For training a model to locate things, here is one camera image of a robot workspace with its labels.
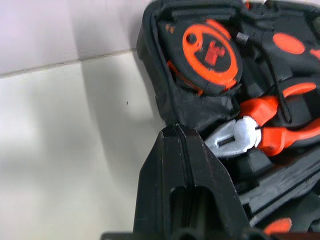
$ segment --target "tool case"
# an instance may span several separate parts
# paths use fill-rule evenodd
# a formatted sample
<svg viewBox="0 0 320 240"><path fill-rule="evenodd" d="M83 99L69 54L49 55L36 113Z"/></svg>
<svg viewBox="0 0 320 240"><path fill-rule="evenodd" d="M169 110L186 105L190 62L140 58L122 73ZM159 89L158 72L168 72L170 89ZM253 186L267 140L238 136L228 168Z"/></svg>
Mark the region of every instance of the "tool case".
<svg viewBox="0 0 320 240"><path fill-rule="evenodd" d="M220 87L218 82L204 84L201 79L196 85L189 81L199 76L196 67L180 61L183 54L187 56L181 50L185 42L174 35L182 36L189 26L199 23L205 23L203 29L217 23L214 31L220 41L229 41L230 48L236 46L234 53L226 53L211 42L207 51L211 47L215 51L211 56L200 56L217 65L223 64L217 62L219 56L226 55L224 63L230 65L237 61L228 87ZM254 36L263 49L255 44L248 50L246 36ZM197 40L189 34L187 42ZM277 51L277 43L283 51ZM167 127L159 133L140 171L135 237L126 235L126 239L242 236L244 240L267 240L271 238L258 230L244 230L264 229L279 218L292 220L291 232L320 232L319 135L312 144L288 148L276 156L253 148L220 159L204 143L221 124L239 117L243 102L263 96L280 98L279 92L299 84L315 87L287 101L290 121L279 110L267 125L297 128L320 118L320 50L310 46L320 46L320 9L311 5L269 0L264 4L156 0L145 9L137 54L150 76L157 108ZM260 50L272 54L264 58L265 52ZM112 237L105 234L102 239L122 239Z"/></svg>

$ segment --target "tape measure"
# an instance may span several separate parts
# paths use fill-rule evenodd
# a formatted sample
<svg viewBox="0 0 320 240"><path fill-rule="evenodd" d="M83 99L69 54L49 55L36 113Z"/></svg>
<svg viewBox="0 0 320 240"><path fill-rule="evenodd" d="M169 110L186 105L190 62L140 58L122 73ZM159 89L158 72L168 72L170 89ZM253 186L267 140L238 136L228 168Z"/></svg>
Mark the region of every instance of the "tape measure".
<svg viewBox="0 0 320 240"><path fill-rule="evenodd" d="M217 95L240 81L240 53L220 23L212 19L160 22L159 31L169 66L200 94Z"/></svg>

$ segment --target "pliers jaw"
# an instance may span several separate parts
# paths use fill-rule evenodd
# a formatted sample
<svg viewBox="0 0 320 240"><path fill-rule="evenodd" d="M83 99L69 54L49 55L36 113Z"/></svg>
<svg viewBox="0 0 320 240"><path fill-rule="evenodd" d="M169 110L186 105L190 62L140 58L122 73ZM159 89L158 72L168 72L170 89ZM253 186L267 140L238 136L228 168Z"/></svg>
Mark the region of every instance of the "pliers jaw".
<svg viewBox="0 0 320 240"><path fill-rule="evenodd" d="M258 123L250 116L218 127L205 143L217 158L231 158L257 147L262 139Z"/></svg>

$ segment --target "black tool case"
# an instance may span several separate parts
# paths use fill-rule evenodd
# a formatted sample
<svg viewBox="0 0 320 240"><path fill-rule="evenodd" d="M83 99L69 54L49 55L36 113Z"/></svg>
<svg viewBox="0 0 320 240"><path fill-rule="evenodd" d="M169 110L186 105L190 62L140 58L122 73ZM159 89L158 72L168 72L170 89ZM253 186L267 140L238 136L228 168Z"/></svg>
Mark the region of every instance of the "black tool case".
<svg viewBox="0 0 320 240"><path fill-rule="evenodd" d="M199 95L177 83L168 67L158 22L205 18L218 21L230 33L259 35L272 29L320 46L320 9L315 6L280 1L248 5L240 0L152 2L144 11L137 53L167 127L159 133L140 171L135 237L126 235L126 239L238 239L244 229L263 229L280 216L291 217L293 231L318 232L320 201L313 196L320 194L320 144L287 150L276 157L255 148L223 160L204 144L217 126L237 117L241 102L275 94L267 64L245 47L239 48L242 78L232 89ZM306 67L292 68L299 64L278 57L271 62L280 90L306 79L317 86L301 96L302 100L288 102L290 123L280 113L271 123L290 128L320 118L320 68L305 62L299 64ZM243 239L269 239L258 235L250 238L246 233ZM102 239L111 237L115 235L106 234Z"/></svg>

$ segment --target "white surface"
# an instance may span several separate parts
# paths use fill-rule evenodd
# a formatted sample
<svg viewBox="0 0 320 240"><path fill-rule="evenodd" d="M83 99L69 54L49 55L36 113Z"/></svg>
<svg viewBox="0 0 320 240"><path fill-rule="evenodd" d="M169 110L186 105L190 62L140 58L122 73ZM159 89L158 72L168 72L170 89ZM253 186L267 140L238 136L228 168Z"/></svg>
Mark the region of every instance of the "white surface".
<svg viewBox="0 0 320 240"><path fill-rule="evenodd" d="M135 48L149 2L0 0L0 75Z"/></svg>
<svg viewBox="0 0 320 240"><path fill-rule="evenodd" d="M0 239L132 231L139 171L162 128L136 58L0 78Z"/></svg>

